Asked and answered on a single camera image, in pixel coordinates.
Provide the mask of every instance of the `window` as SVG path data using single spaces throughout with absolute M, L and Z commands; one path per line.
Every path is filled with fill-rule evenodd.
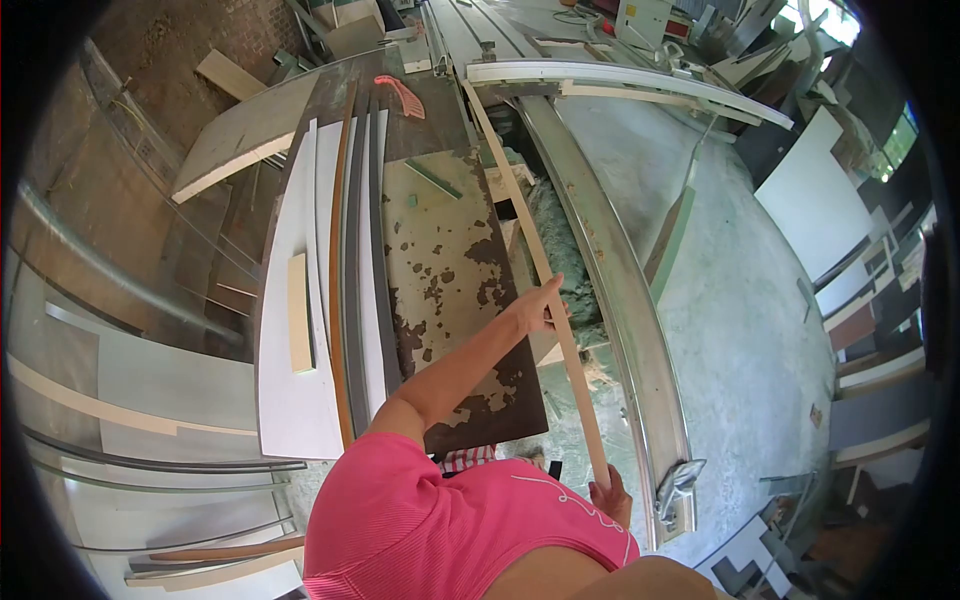
M 890 179 L 894 171 L 903 163 L 908 152 L 917 141 L 917 119 L 914 118 L 910 105 L 903 105 L 903 113 L 897 119 L 897 125 L 890 132 L 890 137 L 883 144 L 883 159 L 886 164 L 881 164 L 882 174 L 880 180 L 884 183 Z
M 823 14 L 824 10 L 829 11 L 829 14 L 820 29 L 824 30 L 824 33 L 833 39 L 848 46 L 853 46 L 853 41 L 860 33 L 860 24 L 853 18 L 851 12 L 844 8 L 842 3 L 832 2 L 831 0 L 810 0 L 810 18 L 817 18 Z M 794 22 L 794 33 L 804 28 L 800 19 L 798 0 L 787 0 L 786 6 L 780 11 L 780 15 Z

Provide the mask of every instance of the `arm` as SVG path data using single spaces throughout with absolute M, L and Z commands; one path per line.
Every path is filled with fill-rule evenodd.
M 411 377 L 387 398 L 366 433 L 394 432 L 423 446 L 423 434 L 446 417 L 517 343 L 550 328 L 546 304 L 564 282 L 557 274 L 528 290 L 457 349 Z

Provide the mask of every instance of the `concrete floor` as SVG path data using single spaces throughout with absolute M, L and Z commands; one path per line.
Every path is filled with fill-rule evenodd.
M 551 0 L 491 4 L 544 35 L 576 34 L 553 18 L 561 7 Z M 560 58 L 588 60 L 586 53 Z M 558 101 L 557 108 L 597 172 L 642 264 L 680 192 L 700 135 L 641 102 L 569 98 Z M 802 473 L 825 463 L 828 422 L 814 427 L 809 412 L 815 404 L 828 420 L 835 375 L 819 313 L 812 312 L 804 323 L 806 303 L 796 284 L 798 277 L 808 282 L 803 267 L 754 198 L 750 175 L 733 148 L 708 140 L 693 185 L 695 205 L 658 306 L 691 450 L 695 458 L 708 459 L 697 483 L 698 531 L 659 552 L 690 565 L 767 503 L 758 478 Z M 549 382 L 548 373 L 540 377 Z M 609 460 L 617 464 L 619 456 L 630 455 L 624 446 L 631 447 L 609 423 L 622 392 L 619 386 L 598 388 L 594 405 L 601 425 L 608 422 L 605 444 Z M 575 411 L 572 418 L 576 421 Z M 572 439 L 538 441 L 546 446 L 548 459 L 557 457 L 547 448 L 575 448 L 579 442 L 579 432 L 566 428 L 564 434 L 554 424 L 545 436 Z M 562 454 L 564 481 L 575 485 L 588 474 L 586 458 Z M 640 522 L 635 511 L 633 530 L 639 540 Z

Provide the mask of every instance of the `paint-stained table surface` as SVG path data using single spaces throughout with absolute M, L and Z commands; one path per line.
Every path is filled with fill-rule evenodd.
M 469 146 L 452 79 L 434 77 L 429 71 L 404 75 L 396 48 L 321 68 L 324 72 L 307 102 L 287 164 L 293 164 L 312 119 L 323 127 L 343 118 L 350 81 L 357 80 L 358 92 L 370 93 L 380 108 L 390 110 L 382 190 L 384 251 L 397 355 L 407 378 L 456 348 L 516 299 L 502 233 L 478 151 Z M 397 77 L 420 98 L 426 119 L 403 116 L 393 88 L 373 83 L 374 77 L 384 74 Z M 412 157 L 450 182 L 463 198 L 454 200 L 407 167 L 404 160 Z M 280 189 L 286 188 L 287 171 Z M 411 196 L 416 196 L 416 203 Z M 282 196 L 274 208 L 264 264 L 280 203 Z M 426 451 L 496 444 L 546 429 L 537 370 L 524 340 L 445 422 L 427 432 Z

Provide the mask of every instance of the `person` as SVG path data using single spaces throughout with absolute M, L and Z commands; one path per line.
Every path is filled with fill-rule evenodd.
M 529 290 L 411 377 L 344 452 L 307 526 L 312 598 L 716 598 L 685 566 L 638 560 L 633 499 L 613 466 L 612 487 L 591 482 L 587 502 L 529 461 L 493 460 L 444 478 L 424 454 L 431 425 L 528 333 L 553 328 L 547 302 L 563 280 Z

